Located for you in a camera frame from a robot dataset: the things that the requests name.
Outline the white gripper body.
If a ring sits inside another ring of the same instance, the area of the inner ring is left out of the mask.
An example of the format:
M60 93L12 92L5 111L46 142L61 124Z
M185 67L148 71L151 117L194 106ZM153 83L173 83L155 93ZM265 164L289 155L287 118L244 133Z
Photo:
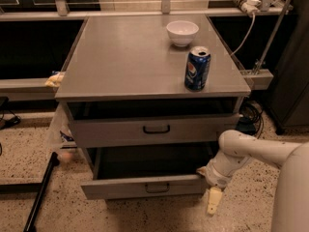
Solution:
M206 181L211 187L225 189L234 173L244 165L244 158L217 153L206 165Z

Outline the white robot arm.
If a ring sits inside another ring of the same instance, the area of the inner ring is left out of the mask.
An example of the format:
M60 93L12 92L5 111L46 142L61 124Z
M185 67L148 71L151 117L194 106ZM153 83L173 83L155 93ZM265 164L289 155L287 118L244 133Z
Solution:
M217 210L233 174L252 159L280 170L274 196L271 232L309 231L309 143L262 140L237 130L218 138L219 150L197 169L209 185L207 214Z

